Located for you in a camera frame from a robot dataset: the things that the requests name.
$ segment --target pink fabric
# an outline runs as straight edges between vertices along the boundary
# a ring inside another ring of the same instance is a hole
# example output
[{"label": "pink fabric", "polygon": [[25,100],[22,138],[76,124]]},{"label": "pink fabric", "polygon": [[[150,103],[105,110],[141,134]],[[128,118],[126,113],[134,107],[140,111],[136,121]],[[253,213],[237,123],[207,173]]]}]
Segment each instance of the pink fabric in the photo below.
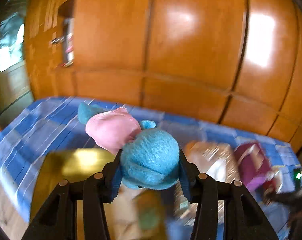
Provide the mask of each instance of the pink fabric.
[{"label": "pink fabric", "polygon": [[126,108],[120,107],[91,117],[85,131],[97,145],[116,155],[126,143],[134,140],[141,127]]}]

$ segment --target stuffed toy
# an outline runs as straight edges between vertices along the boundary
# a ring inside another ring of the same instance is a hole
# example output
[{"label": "stuffed toy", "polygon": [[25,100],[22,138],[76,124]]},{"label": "stuffed toy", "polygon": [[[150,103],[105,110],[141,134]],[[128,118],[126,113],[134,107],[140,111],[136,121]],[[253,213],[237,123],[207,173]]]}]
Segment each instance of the stuffed toy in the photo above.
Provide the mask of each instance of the stuffed toy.
[{"label": "stuffed toy", "polygon": [[166,189],[178,180],[179,146],[155,122],[138,122],[120,107],[105,111],[81,103],[79,122],[96,144],[116,155],[120,149],[123,183],[129,188]]}]

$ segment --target wall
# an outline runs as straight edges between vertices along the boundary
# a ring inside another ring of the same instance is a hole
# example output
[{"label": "wall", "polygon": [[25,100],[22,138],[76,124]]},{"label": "wall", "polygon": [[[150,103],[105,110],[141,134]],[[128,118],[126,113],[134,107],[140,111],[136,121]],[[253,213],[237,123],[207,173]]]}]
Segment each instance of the wall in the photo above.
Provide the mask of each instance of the wall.
[{"label": "wall", "polygon": [[[0,23],[14,13],[25,17],[28,0],[7,0],[0,6]],[[20,96],[30,91],[25,61],[0,72],[0,113]]]},{"label": "wall", "polygon": [[76,0],[74,63],[60,68],[62,0],[31,0],[36,98],[92,97],[302,145],[302,13],[292,0]]},{"label": "wall", "polygon": [[21,112],[31,105],[33,96],[31,91],[16,99],[0,114],[0,127],[7,127]]}]

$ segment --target floor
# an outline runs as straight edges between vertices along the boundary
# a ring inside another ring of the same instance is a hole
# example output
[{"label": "floor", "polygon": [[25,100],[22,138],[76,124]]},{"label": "floor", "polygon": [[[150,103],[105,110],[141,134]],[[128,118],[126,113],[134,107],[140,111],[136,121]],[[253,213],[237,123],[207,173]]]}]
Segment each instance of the floor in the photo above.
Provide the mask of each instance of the floor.
[{"label": "floor", "polygon": [[28,224],[15,210],[0,184],[0,226],[10,240],[21,240]]},{"label": "floor", "polygon": [[[0,126],[5,128],[10,124],[24,108],[33,102],[32,93],[26,93],[0,115]],[[0,226],[10,240],[21,240],[28,224],[18,214],[11,201],[7,197],[0,183]]]}]

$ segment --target mattress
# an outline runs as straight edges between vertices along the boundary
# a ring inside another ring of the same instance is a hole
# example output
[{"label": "mattress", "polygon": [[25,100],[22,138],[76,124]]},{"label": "mattress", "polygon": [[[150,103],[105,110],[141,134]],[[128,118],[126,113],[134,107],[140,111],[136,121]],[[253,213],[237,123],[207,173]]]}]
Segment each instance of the mattress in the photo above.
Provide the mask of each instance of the mattress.
[{"label": "mattress", "polygon": [[[300,163],[289,143],[194,118],[120,103],[77,97],[50,97],[32,103],[0,133],[0,182],[25,221],[29,221],[37,175],[50,151],[97,147],[78,122],[81,102],[99,105],[105,110],[120,106],[138,121],[148,119],[169,132],[183,147],[191,140],[207,140],[238,145],[257,140],[273,166],[283,173],[282,192],[294,190],[292,171]],[[281,204],[264,206],[261,194],[253,196],[267,215],[280,239],[287,233],[288,210]]]}]

